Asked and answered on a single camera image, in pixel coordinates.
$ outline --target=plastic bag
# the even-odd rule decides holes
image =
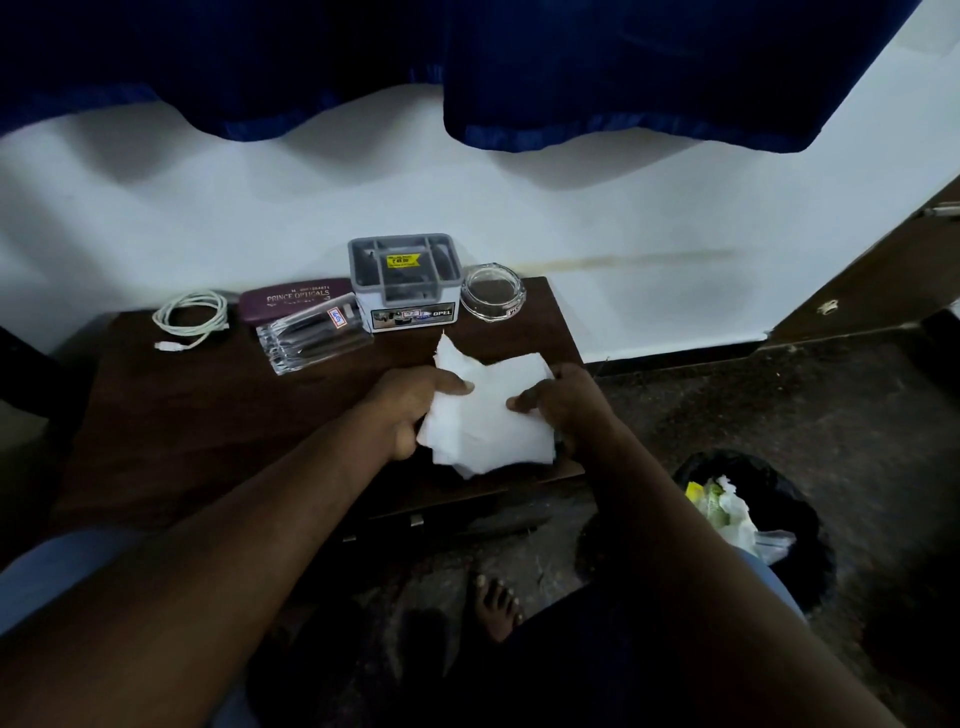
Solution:
[[[691,480],[706,483],[721,475],[736,485],[760,532],[785,530],[795,535],[796,543],[787,556],[771,569],[800,608],[810,612],[836,583],[833,549],[817,512],[769,463],[736,450],[697,452],[680,466],[674,481],[686,488]]]
[[[767,566],[786,558],[797,537],[789,531],[758,531],[750,518],[750,506],[736,494],[736,486],[725,475],[706,485],[690,481],[686,497],[717,533],[731,546],[753,554]]]

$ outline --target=clear glass bowl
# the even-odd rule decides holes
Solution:
[[[523,280],[499,263],[469,269],[460,287],[463,307],[484,321],[506,321],[516,316],[526,300]]]

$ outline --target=dark brown tabletop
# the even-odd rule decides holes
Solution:
[[[462,311],[448,327],[377,334],[374,343],[291,375],[270,368],[252,330],[231,328],[189,352],[158,352],[170,338],[150,311],[111,324],[84,423],[74,441],[49,530],[104,523],[157,527],[206,505],[360,400],[388,369],[430,364],[443,331],[484,363],[539,352],[580,362],[550,285],[525,280],[526,304],[488,324]],[[571,473],[513,466],[465,481],[429,450],[392,463],[354,506],[377,518],[479,497]]]

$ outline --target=foot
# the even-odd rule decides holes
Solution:
[[[502,643],[514,627],[523,622],[520,600],[502,581],[488,579],[482,573],[477,575],[474,586],[473,609],[477,622],[491,640]]]

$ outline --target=dark blue curtain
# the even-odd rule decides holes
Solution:
[[[523,152],[648,127],[804,149],[919,0],[5,0],[0,133],[162,99],[254,141],[380,88]]]

